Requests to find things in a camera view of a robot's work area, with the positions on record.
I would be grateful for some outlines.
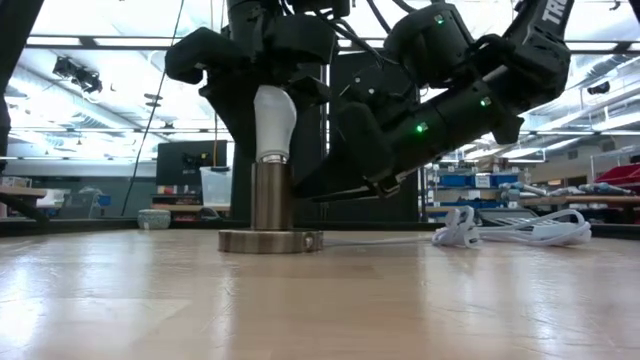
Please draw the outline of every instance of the black pole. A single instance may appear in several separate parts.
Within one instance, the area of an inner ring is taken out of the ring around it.
[[[4,100],[9,79],[44,0],[0,0],[0,156],[7,156],[11,118]],[[6,161],[0,160],[0,174]]]

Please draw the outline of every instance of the plastic container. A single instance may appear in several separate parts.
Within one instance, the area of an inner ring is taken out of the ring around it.
[[[616,166],[595,181],[601,182],[640,192],[640,164]]]
[[[231,170],[218,172],[201,167],[200,176],[204,206],[231,206]]]

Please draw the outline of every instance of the box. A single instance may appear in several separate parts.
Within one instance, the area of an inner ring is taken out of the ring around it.
[[[3,176],[2,183],[0,183],[0,185],[8,187],[31,187],[31,179],[15,176]]]
[[[200,168],[202,177],[202,204],[204,206],[231,206],[231,170],[212,171]]]

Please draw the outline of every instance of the stainless steel cylinder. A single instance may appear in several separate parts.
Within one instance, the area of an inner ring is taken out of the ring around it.
[[[279,162],[253,164],[251,228],[289,230],[293,227],[291,166]]]

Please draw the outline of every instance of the blue bin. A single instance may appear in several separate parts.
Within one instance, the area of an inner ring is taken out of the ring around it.
[[[482,202],[482,208],[484,208],[484,209],[497,209],[502,205],[503,205],[503,203],[498,202],[498,201],[483,201]]]
[[[439,186],[444,187],[466,187],[469,186],[468,176],[465,175],[442,175]]]
[[[518,182],[518,175],[492,175],[491,176],[491,186],[498,187],[500,184],[504,183],[514,183]]]

